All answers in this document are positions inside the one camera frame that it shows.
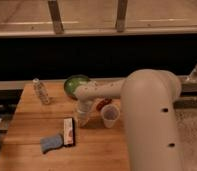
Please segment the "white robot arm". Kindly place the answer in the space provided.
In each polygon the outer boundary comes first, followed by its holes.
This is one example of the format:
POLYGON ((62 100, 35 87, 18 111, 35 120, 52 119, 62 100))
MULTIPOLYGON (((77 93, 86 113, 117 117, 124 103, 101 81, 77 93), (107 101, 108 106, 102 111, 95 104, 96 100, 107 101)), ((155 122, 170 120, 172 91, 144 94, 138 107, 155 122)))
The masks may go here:
POLYGON ((119 98, 131 171, 185 171, 173 103, 182 82, 167 70, 141 69, 127 78, 75 89, 79 124, 89 120, 96 98, 119 98))

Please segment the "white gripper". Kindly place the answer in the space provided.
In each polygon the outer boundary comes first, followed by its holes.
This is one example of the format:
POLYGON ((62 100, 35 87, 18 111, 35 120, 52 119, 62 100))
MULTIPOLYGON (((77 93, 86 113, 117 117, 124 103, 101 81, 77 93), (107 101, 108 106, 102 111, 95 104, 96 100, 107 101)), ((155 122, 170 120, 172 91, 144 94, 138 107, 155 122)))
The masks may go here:
POLYGON ((76 112, 78 118, 78 125, 80 127, 84 127, 89 121, 92 105, 93 105, 92 101, 86 101, 86 102, 79 101, 77 103, 76 112))

